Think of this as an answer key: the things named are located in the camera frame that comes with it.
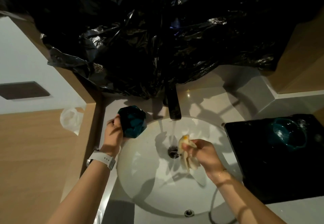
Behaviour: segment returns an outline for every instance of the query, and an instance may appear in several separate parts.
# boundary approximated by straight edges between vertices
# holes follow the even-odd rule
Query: forearm
[[[106,164],[93,160],[47,224],[92,224],[109,174]]]
[[[212,178],[240,224],[285,224],[227,171]]]

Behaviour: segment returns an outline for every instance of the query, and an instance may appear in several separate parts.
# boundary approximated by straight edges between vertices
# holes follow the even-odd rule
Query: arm
[[[186,144],[182,148],[197,157],[240,224],[286,224],[226,171],[212,143],[200,139],[193,142],[197,148]]]
[[[123,131],[117,115],[107,123],[104,144],[100,151],[115,158],[122,140]],[[47,224],[92,224],[109,174],[106,164],[93,160]]]

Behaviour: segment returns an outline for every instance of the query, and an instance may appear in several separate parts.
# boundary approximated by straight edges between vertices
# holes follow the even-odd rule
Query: white wall
[[[55,70],[27,36],[10,20],[0,18],[0,84],[35,81],[51,96],[6,100],[0,96],[0,114],[66,107],[83,107],[84,100]]]

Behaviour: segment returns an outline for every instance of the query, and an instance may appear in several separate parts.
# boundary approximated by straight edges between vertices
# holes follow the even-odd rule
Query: white plastic bag
[[[61,113],[60,122],[62,127],[79,135],[83,113],[75,108],[64,109]]]

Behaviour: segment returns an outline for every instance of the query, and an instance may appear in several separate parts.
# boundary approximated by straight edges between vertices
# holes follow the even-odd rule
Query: brown vent cover
[[[5,99],[47,97],[49,92],[35,81],[0,84],[0,96]]]

